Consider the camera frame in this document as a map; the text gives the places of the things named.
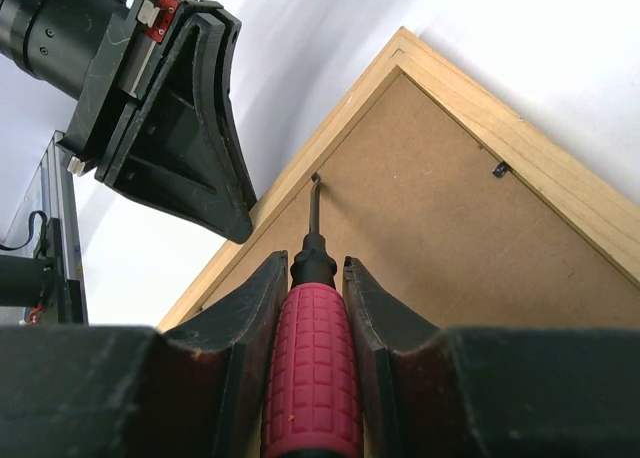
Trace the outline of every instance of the black cable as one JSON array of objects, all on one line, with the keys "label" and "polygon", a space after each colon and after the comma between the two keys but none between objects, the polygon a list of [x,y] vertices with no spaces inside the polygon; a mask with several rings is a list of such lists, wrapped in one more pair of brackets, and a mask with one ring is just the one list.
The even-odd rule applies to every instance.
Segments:
[{"label": "black cable", "polygon": [[36,210],[36,211],[32,211],[29,214],[29,237],[27,238],[27,241],[25,242],[25,244],[21,245],[21,246],[16,246],[16,247],[6,246],[6,245],[0,244],[0,250],[2,250],[2,251],[17,251],[17,250],[20,250],[20,249],[24,248],[29,243],[31,243],[31,240],[33,240],[33,232],[35,231],[36,216],[39,216],[42,219],[42,224],[40,225],[40,239],[44,240],[44,237],[47,234],[47,220],[48,220],[48,218],[47,218],[47,215],[46,215],[46,213],[44,211]]}]

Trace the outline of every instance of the screwdriver handle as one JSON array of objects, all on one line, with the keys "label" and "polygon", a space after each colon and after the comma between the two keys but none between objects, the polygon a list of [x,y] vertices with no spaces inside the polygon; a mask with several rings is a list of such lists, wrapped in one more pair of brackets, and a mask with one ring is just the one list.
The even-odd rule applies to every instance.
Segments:
[{"label": "screwdriver handle", "polygon": [[321,456],[324,451],[361,457],[356,370],[340,294],[321,283],[294,287],[283,302],[271,356],[261,455]]}]

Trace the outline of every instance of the red screwdriver handle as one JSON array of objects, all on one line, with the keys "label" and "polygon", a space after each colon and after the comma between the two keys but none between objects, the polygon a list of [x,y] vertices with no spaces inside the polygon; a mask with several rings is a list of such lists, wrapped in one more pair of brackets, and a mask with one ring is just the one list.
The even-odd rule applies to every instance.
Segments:
[{"label": "red screwdriver handle", "polygon": [[262,456],[325,450],[363,454],[353,339],[344,301],[306,283],[282,305],[262,417]]}]

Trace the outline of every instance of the black cylinder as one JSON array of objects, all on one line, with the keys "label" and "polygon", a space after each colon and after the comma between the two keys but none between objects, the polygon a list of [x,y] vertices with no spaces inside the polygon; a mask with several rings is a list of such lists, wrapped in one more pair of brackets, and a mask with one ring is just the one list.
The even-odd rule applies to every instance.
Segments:
[{"label": "black cylinder", "polygon": [[36,306],[51,279],[43,260],[0,255],[0,306]]},{"label": "black cylinder", "polygon": [[126,0],[0,0],[0,52],[78,99],[111,15]]}]

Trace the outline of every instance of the robotic arm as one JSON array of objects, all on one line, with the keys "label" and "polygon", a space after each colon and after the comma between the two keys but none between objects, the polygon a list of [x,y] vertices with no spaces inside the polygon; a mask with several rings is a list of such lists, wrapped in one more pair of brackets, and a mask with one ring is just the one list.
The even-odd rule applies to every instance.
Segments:
[{"label": "robotic arm", "polygon": [[229,100],[240,22],[200,0],[0,0],[0,52],[78,101],[69,171],[241,243],[256,203]]}]

